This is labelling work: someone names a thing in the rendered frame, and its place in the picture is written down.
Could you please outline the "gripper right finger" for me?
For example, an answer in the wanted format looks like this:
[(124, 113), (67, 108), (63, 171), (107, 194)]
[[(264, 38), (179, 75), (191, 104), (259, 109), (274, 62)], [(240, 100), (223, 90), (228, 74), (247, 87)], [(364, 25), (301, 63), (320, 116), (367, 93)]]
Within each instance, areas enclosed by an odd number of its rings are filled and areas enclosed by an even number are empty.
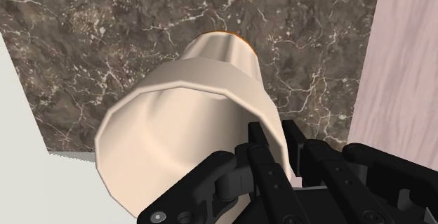
[(281, 123), (294, 174), (325, 185), (348, 224), (438, 224), (438, 171), (361, 143), (336, 151)]

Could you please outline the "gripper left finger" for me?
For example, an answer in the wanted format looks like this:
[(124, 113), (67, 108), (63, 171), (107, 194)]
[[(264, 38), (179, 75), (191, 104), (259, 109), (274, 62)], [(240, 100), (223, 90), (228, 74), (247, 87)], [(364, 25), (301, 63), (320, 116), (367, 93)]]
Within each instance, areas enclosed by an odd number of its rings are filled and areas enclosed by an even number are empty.
[(247, 143), (210, 154), (145, 208), (136, 224), (219, 224), (245, 194), (253, 201), (230, 224), (257, 216), (262, 224), (309, 224), (258, 122), (248, 124)]

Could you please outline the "cream cup with orange base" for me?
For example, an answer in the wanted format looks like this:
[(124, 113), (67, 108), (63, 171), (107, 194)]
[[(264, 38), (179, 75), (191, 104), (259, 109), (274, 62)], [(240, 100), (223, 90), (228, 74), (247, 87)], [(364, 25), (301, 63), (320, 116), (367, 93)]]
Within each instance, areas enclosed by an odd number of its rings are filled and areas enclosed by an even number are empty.
[(255, 51), (236, 34), (207, 32), (108, 109), (95, 135), (96, 168), (111, 197), (138, 216), (212, 152), (245, 143), (254, 121), (293, 178)]

